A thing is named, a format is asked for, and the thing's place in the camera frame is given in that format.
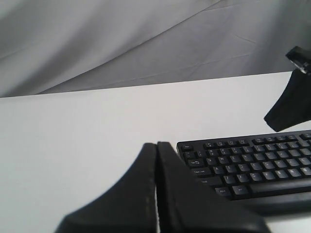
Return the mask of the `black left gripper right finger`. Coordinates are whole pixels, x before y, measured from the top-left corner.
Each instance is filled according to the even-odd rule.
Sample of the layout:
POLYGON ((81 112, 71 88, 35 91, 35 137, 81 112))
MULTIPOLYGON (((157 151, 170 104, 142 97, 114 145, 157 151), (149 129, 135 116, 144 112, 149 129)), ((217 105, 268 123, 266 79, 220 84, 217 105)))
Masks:
POLYGON ((267 233, 264 219, 195 178, 168 142, 158 142, 156 195, 162 233, 267 233))

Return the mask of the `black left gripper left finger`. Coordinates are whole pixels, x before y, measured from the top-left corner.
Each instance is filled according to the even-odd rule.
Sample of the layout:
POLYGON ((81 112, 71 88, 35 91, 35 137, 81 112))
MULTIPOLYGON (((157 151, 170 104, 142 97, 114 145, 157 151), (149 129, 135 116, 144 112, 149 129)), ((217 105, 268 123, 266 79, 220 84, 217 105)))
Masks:
POLYGON ((157 149, 143 145, 127 172, 104 194, 66 215, 58 233, 155 233, 157 149))

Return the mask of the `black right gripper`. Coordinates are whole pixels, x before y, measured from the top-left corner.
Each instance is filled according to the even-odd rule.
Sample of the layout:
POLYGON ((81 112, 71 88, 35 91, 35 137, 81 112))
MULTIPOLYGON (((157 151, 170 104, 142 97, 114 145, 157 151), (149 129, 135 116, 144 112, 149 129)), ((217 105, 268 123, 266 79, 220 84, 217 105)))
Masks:
POLYGON ((282 95, 264 117, 275 132, 311 120, 311 51, 293 47, 286 57, 295 69, 282 95))

